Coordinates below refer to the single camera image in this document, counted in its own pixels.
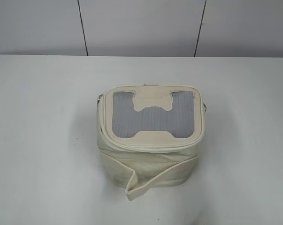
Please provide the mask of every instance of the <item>carry strap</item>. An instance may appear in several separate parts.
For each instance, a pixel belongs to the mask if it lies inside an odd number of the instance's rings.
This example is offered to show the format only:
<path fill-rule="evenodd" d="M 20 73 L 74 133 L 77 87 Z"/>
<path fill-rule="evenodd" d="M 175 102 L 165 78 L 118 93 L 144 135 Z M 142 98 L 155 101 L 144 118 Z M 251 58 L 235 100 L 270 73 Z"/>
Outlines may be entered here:
<path fill-rule="evenodd" d="M 105 153 L 101 154 L 103 156 L 104 165 L 108 167 L 108 171 L 112 177 L 115 177 L 115 174 L 111 174 L 113 171 L 122 173 L 122 179 L 117 179 L 115 182 L 121 187 L 126 186 L 125 192 L 130 201 L 143 195 L 154 186 L 173 186 L 183 183 L 188 178 L 193 166 L 198 160 L 198 157 L 187 159 L 159 173 L 144 185 L 136 187 L 138 184 L 138 178 L 135 170 L 127 167 L 120 161 L 106 155 Z"/>

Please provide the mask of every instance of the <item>white tabletop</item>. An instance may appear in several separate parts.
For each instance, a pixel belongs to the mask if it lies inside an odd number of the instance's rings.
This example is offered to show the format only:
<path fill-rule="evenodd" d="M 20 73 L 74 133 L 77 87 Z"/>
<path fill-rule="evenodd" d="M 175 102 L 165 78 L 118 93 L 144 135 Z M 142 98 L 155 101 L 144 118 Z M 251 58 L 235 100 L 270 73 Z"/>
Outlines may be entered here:
<path fill-rule="evenodd" d="M 195 173 L 129 202 L 105 175 L 96 99 L 128 83 L 201 90 Z M 283 224 L 283 59 L 0 55 L 0 224 Z"/>

